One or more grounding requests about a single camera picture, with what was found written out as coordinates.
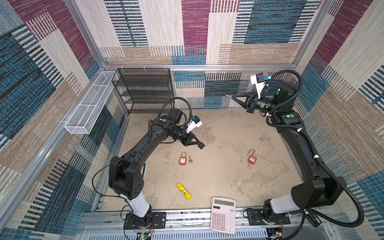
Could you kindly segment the red padlock with key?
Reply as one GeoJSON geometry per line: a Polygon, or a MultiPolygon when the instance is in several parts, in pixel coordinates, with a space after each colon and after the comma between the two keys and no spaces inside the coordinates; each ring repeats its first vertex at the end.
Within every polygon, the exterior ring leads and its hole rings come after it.
{"type": "Polygon", "coordinates": [[[182,152],[180,160],[179,160],[179,165],[185,166],[187,164],[187,153],[182,152]]]}

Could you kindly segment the small black padlock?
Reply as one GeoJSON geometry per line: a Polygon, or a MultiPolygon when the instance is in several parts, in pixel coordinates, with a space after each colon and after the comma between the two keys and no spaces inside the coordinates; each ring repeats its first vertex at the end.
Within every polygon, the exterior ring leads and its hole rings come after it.
{"type": "Polygon", "coordinates": [[[202,150],[205,147],[205,144],[204,143],[199,143],[198,147],[202,150]]]}

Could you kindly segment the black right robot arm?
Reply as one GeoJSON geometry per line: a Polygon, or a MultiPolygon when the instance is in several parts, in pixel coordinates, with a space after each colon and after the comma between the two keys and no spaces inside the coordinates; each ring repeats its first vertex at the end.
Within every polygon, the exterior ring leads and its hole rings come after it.
{"type": "Polygon", "coordinates": [[[271,77],[256,74],[250,79],[256,90],[233,95],[232,100],[248,113],[259,111],[266,117],[267,125],[275,128],[288,145],[303,180],[292,187],[290,193],[266,200],[263,219],[273,223],[278,215],[303,214],[321,217],[342,227],[360,226],[365,219],[361,203],[348,189],[345,179],[336,176],[325,164],[307,133],[302,117],[293,109],[303,86],[301,75],[283,70],[271,77]],[[317,207],[333,205],[341,193],[346,193],[357,209],[358,216],[353,222],[341,222],[316,210],[317,207]]]}

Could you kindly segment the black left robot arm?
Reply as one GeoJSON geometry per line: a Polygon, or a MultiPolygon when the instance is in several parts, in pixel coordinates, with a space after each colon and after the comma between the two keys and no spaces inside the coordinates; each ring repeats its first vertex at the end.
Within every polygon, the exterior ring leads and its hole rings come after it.
{"type": "Polygon", "coordinates": [[[205,144],[192,132],[201,125],[198,117],[185,115],[180,109],[172,107],[167,115],[158,113],[154,120],[149,120],[148,130],[138,143],[121,157],[113,157],[106,165],[109,187],[115,192],[116,198],[124,199],[131,208],[126,221],[133,221],[142,228],[153,222],[152,207],[142,193],[144,178],[141,170],[157,146],[165,144],[167,138],[179,141],[186,147],[196,145],[203,149],[205,144]]]}

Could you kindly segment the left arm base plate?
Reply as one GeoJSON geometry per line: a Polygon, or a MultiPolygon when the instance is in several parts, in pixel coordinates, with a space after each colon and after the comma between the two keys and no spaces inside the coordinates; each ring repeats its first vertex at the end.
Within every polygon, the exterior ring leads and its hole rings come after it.
{"type": "Polygon", "coordinates": [[[127,213],[124,218],[124,230],[150,230],[164,229],[166,224],[166,212],[148,212],[143,218],[127,213]]]}

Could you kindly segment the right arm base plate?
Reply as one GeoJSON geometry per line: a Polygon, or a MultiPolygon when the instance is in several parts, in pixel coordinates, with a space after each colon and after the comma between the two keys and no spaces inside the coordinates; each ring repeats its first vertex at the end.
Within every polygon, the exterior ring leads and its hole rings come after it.
{"type": "Polygon", "coordinates": [[[265,220],[261,209],[246,208],[243,216],[249,221],[250,226],[289,225],[291,223],[288,214],[278,214],[265,220]]]}

